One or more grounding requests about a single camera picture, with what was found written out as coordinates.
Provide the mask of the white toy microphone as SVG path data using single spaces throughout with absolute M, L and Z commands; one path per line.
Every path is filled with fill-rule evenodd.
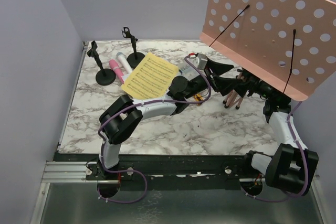
M 117 59 L 118 59 L 119 63 L 121 63 L 121 65 L 123 66 L 123 68 L 125 69 L 125 71 L 127 73 L 131 73 L 133 71 L 130 64 L 128 63 L 124 53 L 118 52 L 117 53 Z

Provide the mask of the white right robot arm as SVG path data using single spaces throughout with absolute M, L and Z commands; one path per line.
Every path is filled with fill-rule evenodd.
M 248 94 L 265 99 L 263 114 L 275 134 L 278 148 L 273 156 L 249 151 L 241 165 L 249 178 L 261 173 L 266 184 L 290 196 L 308 193 L 319 161 L 318 154 L 308 150 L 295 128 L 291 99 L 257 77 L 249 77 Z

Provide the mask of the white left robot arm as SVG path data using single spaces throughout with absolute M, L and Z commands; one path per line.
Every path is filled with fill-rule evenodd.
M 99 154 L 98 173 L 104 179 L 112 179 L 116 175 L 121 144 L 131 136 L 142 120 L 180 114 L 191 104 L 189 98 L 201 91 L 215 91 L 227 95 L 243 83 L 238 78 L 222 77 L 222 74 L 233 68 L 232 65 L 207 60 L 204 68 L 199 70 L 189 60 L 186 64 L 196 73 L 193 79 L 188 79 L 181 71 L 162 97 L 136 100 L 125 94 L 100 116 L 98 135 L 103 142 Z

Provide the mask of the black round-base mic stand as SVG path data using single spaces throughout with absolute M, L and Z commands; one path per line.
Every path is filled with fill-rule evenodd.
M 138 52 L 136 49 L 136 43 L 138 39 L 130 33 L 129 27 L 123 27 L 122 35 L 125 39 L 130 39 L 133 53 L 129 54 L 127 57 L 127 62 L 129 63 L 132 69 L 135 69 L 138 64 L 143 60 L 145 55 L 141 52 Z

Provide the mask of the pink toy microphone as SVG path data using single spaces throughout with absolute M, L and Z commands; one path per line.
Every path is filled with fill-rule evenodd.
M 114 71 L 120 82 L 124 84 L 124 73 L 120 69 L 119 64 L 114 59 L 111 59 L 109 61 L 109 66 Z

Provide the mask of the yellow sheet music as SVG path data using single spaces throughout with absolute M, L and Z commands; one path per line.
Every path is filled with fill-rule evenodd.
M 126 78 L 121 89 L 137 100 L 159 98 L 178 72 L 178 66 L 150 52 Z

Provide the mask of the pink music stand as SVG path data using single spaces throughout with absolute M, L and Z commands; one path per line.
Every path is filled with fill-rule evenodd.
M 335 72 L 335 2 L 208 0 L 200 39 L 304 101 Z

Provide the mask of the white sheet music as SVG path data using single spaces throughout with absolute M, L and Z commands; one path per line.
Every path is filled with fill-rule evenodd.
M 184 77 L 180 74 L 173 78 L 167 92 L 178 93 L 181 91 L 184 83 Z

